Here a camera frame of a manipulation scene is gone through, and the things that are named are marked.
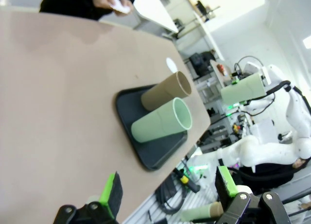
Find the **yellow object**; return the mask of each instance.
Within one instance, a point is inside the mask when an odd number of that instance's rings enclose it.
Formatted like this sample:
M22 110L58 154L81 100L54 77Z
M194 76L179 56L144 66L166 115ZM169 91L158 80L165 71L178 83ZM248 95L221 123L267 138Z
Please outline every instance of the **yellow object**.
M189 179L186 177L186 176L183 176L180 181L183 183L183 184L186 184L189 182Z

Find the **black jacket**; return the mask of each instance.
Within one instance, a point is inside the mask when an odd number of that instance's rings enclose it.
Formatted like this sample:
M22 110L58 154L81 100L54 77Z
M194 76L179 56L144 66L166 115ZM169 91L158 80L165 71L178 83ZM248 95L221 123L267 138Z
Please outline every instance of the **black jacket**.
M109 9L96 8L93 0L43 0L40 12L83 17L93 20L110 14Z

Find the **white paper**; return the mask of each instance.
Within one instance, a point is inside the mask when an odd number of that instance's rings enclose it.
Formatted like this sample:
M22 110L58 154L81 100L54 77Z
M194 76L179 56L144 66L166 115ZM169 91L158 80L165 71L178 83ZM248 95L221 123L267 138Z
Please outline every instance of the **white paper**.
M114 10L117 10L121 13L128 14L131 11L131 8L128 6L123 6L120 2L120 0L114 0L115 4L110 4L110 7Z

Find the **white round object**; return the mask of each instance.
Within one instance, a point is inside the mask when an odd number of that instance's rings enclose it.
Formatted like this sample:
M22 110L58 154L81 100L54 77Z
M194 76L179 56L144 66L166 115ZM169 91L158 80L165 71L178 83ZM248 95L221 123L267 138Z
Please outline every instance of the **white round object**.
M166 64L172 73L178 72L177 66L171 58L169 58L169 57L166 58Z

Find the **cup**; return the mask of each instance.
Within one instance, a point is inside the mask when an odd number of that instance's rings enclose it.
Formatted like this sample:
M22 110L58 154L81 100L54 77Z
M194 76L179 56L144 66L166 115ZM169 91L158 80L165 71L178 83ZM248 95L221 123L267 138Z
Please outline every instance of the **cup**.
M132 124L134 139L140 143L189 130L192 118L185 102L174 98Z
M153 111L173 98L184 98L190 94L189 81L182 72L178 71L145 92L141 96L141 103L146 110Z

